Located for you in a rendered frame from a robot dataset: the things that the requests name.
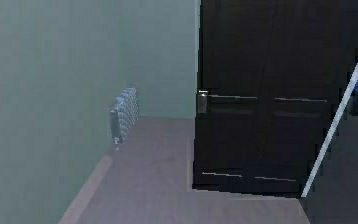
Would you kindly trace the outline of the dark brown room door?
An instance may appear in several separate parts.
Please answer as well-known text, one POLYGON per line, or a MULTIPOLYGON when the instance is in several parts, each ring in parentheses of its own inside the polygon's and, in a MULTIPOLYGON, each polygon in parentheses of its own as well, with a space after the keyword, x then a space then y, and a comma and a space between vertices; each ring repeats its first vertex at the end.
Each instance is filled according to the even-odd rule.
POLYGON ((200 0, 193 188, 300 197, 357 63, 358 0, 200 0))

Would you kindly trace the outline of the grey wall radiator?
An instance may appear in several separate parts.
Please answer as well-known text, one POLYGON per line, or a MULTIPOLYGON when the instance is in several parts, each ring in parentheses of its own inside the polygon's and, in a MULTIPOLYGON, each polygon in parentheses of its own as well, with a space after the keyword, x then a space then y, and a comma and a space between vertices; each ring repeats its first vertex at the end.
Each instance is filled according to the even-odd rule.
POLYGON ((138 91, 135 86, 124 88, 108 108, 111 138, 122 144, 139 117, 138 91))

